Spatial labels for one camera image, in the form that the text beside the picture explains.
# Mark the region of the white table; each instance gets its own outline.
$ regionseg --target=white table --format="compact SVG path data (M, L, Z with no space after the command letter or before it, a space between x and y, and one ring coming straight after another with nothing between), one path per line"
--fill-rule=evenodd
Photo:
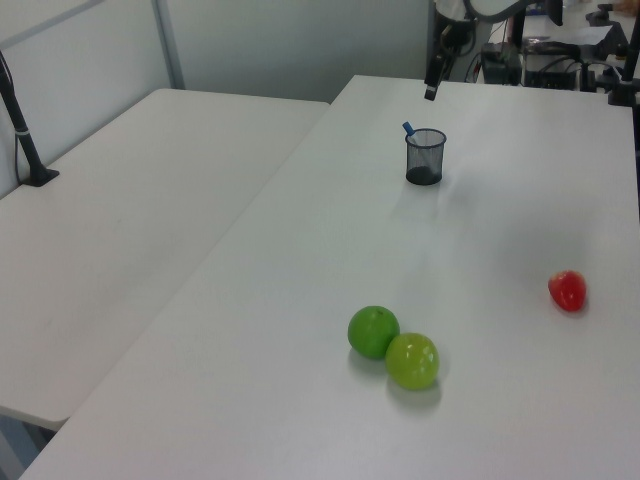
M327 109L160 90L0 202L0 414L58 429Z
M423 93L354 78L24 480L637 478L630 110ZM448 135L438 186L404 179L406 120ZM547 292L565 268L580 315ZM369 304L436 342L435 387L350 351Z

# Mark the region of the white wall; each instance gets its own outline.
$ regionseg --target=white wall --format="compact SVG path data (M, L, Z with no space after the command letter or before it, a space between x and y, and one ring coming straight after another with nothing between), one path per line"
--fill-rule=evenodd
M429 0L159 0L191 90L331 102L354 74L424 78Z
M149 92L169 86L152 0L100 2L6 43L0 49L45 164ZM0 197L15 186L13 126L0 103Z
M21 35L95 0L0 0L0 42Z

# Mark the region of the mesh cup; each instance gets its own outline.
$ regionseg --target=mesh cup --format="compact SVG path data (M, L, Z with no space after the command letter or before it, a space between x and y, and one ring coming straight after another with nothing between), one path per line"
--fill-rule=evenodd
M447 136L433 128L420 128L411 138L407 135L404 141L407 143L407 180L416 185L433 185L442 180Z

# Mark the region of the blue pen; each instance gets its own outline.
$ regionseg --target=blue pen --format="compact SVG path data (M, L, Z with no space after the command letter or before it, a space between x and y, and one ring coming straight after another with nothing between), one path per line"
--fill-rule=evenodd
M415 136L416 131L413 129L409 122L404 122L402 124L402 128L404 128L404 131L407 132L407 136L409 137L411 143L413 143L414 145L420 145L420 142L418 142L418 138Z

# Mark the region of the black stand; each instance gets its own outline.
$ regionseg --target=black stand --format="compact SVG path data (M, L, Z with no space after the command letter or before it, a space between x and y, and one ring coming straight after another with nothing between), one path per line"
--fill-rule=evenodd
M45 183L49 182L49 180L57 177L59 172L55 170L48 170L40 161L38 151L36 150L36 146L33 143L31 134L29 133L29 128L27 127L27 123L25 122L22 111L20 110L20 105L18 105L18 100L16 99L13 88L13 81L9 74L9 68L4 62L4 57L2 57L1 53L0 67L0 94L2 94L2 100L4 100L4 104L7 106L9 117L11 118L16 135L20 140L22 150L24 151L31 169L29 178L22 183L33 187L41 187Z
M621 107L636 106L636 92L638 92L637 83L634 84L633 73L638 63L638 51L640 49L640 10L636 15L636 22L633 25L633 33L627 50L627 60L624 62L624 70L622 78L614 83L611 92L609 92L609 105L617 105Z

